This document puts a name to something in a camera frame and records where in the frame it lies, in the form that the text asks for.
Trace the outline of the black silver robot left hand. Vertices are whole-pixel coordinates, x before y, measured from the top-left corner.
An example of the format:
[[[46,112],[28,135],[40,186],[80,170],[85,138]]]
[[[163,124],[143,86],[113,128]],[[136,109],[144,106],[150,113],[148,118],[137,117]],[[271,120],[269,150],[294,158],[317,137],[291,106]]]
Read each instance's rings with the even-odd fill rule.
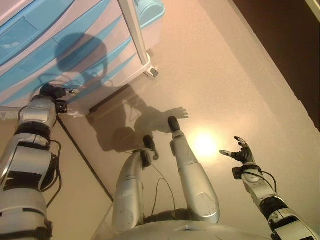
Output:
[[[75,96],[80,93],[77,88],[63,88],[51,84],[45,84],[41,87],[39,95],[43,97],[51,97],[53,100],[59,100],[67,96]]]

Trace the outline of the black silver robot right hand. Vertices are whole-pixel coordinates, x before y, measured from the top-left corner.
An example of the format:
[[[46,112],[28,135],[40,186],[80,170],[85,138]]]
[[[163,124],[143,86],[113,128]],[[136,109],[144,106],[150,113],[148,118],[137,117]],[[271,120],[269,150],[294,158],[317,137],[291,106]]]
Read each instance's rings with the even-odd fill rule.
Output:
[[[238,145],[240,146],[240,151],[231,152],[227,150],[220,150],[219,153],[224,156],[230,157],[238,162],[241,162],[243,165],[247,163],[255,164],[256,162],[248,143],[241,137],[234,136],[233,138],[237,141]]]

